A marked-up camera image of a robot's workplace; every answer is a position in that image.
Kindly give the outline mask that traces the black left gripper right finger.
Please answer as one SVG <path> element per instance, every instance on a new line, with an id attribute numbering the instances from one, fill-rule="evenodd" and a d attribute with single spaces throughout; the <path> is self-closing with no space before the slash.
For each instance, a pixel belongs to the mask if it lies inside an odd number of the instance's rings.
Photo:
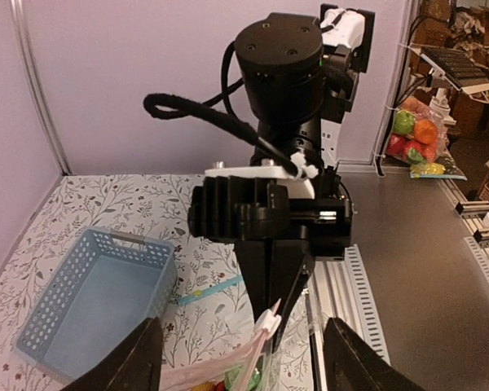
<path id="1" fill-rule="evenodd" d="M 417 390 L 340 318 L 324 329 L 324 371 L 328 390 Z"/>

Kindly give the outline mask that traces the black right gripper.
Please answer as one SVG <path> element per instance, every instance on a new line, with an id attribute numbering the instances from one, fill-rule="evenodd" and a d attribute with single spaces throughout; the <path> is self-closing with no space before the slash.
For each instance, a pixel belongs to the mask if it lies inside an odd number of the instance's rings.
<path id="1" fill-rule="evenodd" d="M 252 184 L 257 188 L 251 201 L 235 206 L 237 235 L 248 241 L 236 242 L 234 250 L 253 321 L 280 302 L 281 322 L 272 341 L 276 352 L 315 268 L 313 256 L 340 257 L 351 246 L 353 206 L 332 166 L 311 180 L 255 178 Z"/>

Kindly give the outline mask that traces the tilted laptop on stand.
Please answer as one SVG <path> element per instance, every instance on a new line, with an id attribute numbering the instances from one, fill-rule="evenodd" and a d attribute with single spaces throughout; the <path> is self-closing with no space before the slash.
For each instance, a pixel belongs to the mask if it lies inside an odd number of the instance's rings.
<path id="1" fill-rule="evenodd" d="M 467 95 L 489 91 L 489 76 L 464 51 L 423 46 L 420 57 L 439 78 Z"/>

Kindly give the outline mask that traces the front aluminium rail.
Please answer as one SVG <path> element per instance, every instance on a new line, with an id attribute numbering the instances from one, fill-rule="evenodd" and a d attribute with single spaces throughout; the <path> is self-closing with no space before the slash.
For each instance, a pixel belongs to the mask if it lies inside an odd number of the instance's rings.
<path id="1" fill-rule="evenodd" d="M 342 319 L 386 363 L 390 363 L 376 301 L 359 246 L 345 249 L 343 257 L 319 257 L 307 284 L 306 313 L 310 332 L 314 389 L 325 390 L 324 329 L 330 318 Z"/>

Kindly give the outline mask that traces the floral patterned table mat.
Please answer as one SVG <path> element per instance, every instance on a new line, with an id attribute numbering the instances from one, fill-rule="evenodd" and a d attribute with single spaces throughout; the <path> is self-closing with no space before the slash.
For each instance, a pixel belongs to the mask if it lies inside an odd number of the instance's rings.
<path id="1" fill-rule="evenodd" d="M 231 354 L 255 332 L 233 249 L 189 234 L 199 175 L 64 178 L 0 275 L 0 390 L 59 390 L 99 364 L 144 320 L 161 325 L 149 372 L 164 390 L 205 369 L 232 386 Z"/>

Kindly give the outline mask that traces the bag of toy fruit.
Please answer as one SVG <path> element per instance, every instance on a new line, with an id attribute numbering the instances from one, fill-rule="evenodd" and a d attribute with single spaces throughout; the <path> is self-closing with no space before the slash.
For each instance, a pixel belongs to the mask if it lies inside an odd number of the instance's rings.
<path id="1" fill-rule="evenodd" d="M 413 96 L 394 111 L 385 154 L 409 166 L 411 178 L 465 181 L 467 177 L 448 151 L 442 116 Z"/>

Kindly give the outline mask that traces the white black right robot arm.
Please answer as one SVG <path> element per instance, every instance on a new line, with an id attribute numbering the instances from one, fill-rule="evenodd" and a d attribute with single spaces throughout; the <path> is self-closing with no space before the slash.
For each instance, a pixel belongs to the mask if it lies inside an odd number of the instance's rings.
<path id="1" fill-rule="evenodd" d="M 156 119 L 195 117 L 253 147 L 247 166 L 205 172 L 187 223 L 193 236 L 233 246 L 255 317 L 275 308 L 287 322 L 316 259 L 350 245 L 352 201 L 324 163 L 321 124 L 352 109 L 374 20 L 327 4 L 319 16 L 272 13 L 225 50 L 219 95 L 144 98 Z"/>

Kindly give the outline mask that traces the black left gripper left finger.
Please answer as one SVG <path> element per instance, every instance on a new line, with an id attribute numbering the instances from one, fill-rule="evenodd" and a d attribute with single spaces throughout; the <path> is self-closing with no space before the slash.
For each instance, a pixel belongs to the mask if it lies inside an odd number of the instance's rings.
<path id="1" fill-rule="evenodd" d="M 162 350 L 160 319 L 146 318 L 96 367 L 64 388 L 68 391 L 158 390 Z"/>

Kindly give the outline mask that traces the clear pink zipper bag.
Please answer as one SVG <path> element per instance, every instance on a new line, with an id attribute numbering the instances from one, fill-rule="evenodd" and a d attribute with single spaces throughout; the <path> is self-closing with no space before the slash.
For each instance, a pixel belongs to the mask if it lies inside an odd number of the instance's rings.
<path id="1" fill-rule="evenodd" d="M 246 390 L 264 347 L 280 325 L 281 316 L 277 314 L 279 304 L 277 301 L 262 312 L 254 324 L 250 340 L 231 353 L 189 367 L 162 369 L 159 390 L 189 390 L 208 380 L 215 380 L 234 368 L 238 368 L 240 372 L 233 390 Z"/>

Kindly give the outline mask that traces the light blue plastic basket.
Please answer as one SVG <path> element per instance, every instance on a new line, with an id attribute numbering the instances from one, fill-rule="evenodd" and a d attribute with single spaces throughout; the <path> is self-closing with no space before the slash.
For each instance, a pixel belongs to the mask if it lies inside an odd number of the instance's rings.
<path id="1" fill-rule="evenodd" d="M 164 314 L 177 278 L 171 242 L 88 227 L 24 321 L 14 350 L 61 383 L 76 380 L 144 319 Z"/>

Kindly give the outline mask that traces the clear blue zipper bag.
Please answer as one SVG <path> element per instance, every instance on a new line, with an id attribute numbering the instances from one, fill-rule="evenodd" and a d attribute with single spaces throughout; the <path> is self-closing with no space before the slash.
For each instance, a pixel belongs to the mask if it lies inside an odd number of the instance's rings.
<path id="1" fill-rule="evenodd" d="M 289 317 L 280 347 L 273 338 L 264 347 L 246 390 L 312 390 L 311 323 L 301 297 Z M 180 297 L 164 313 L 163 368 L 177 369 L 218 358 L 247 343 L 253 314 L 241 278 L 218 280 L 214 286 Z M 215 380 L 233 390 L 238 368 Z"/>

